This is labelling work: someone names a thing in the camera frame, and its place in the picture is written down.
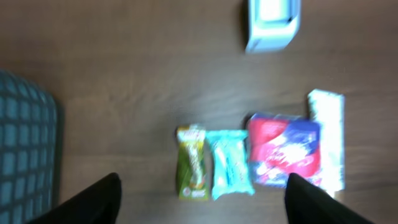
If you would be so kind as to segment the teal wipes packet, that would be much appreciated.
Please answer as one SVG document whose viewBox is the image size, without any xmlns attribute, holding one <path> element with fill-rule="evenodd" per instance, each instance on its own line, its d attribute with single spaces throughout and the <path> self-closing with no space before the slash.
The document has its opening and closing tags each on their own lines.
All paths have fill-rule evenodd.
<svg viewBox="0 0 398 224">
<path fill-rule="evenodd" d="M 211 191 L 213 200 L 226 194 L 255 194 L 247 163 L 247 137 L 247 131 L 237 129 L 206 132 L 206 141 L 214 162 Z"/>
</svg>

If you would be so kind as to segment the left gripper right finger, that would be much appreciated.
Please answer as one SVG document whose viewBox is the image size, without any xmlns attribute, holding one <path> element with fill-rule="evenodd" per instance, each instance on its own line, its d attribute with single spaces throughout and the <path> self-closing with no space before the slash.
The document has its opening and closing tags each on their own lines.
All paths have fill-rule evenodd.
<svg viewBox="0 0 398 224">
<path fill-rule="evenodd" d="M 296 173 L 289 175 L 284 200 L 289 224 L 372 224 Z"/>
</svg>

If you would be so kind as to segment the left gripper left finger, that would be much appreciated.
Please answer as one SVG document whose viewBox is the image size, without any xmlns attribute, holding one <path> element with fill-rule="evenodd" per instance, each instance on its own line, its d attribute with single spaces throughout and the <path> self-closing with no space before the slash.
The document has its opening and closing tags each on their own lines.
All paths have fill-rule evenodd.
<svg viewBox="0 0 398 224">
<path fill-rule="evenodd" d="M 108 174 L 30 224 L 115 224 L 121 206 L 121 179 Z"/>
</svg>

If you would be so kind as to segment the white tube with gold cap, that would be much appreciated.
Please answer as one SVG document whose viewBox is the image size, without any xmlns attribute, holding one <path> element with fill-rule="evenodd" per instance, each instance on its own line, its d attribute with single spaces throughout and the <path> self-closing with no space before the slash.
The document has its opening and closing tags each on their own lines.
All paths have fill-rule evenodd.
<svg viewBox="0 0 398 224">
<path fill-rule="evenodd" d="M 310 118 L 320 125 L 320 187 L 335 197 L 345 189 L 345 96 L 314 89 L 307 99 Z"/>
</svg>

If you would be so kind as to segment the red purple pad package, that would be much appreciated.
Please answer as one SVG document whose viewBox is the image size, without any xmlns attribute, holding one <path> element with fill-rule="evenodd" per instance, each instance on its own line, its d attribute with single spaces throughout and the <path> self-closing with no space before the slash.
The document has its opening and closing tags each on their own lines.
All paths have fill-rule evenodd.
<svg viewBox="0 0 398 224">
<path fill-rule="evenodd" d="M 319 186 L 320 125 L 308 119 L 254 114 L 247 121 L 248 166 L 254 183 L 284 188 L 291 173 Z"/>
</svg>

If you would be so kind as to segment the green juice carton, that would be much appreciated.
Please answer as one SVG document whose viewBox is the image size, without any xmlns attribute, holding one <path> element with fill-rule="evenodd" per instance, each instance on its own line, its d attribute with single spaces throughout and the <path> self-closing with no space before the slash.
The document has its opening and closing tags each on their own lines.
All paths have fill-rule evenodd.
<svg viewBox="0 0 398 224">
<path fill-rule="evenodd" d="M 203 149 L 205 135 L 205 129 L 197 124 L 177 128 L 176 184 L 180 200 L 208 200 L 209 188 Z"/>
</svg>

